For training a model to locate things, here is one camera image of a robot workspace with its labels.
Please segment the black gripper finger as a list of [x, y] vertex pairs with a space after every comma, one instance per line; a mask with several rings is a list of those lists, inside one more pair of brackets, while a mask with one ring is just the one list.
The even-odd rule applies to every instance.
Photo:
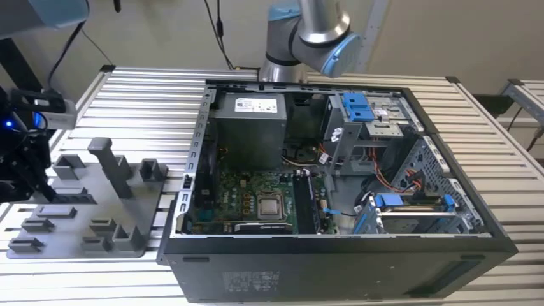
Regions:
[[28, 200], [39, 193], [47, 201], [55, 199], [55, 190], [43, 178], [27, 181], [24, 179], [1, 179], [1, 203]]

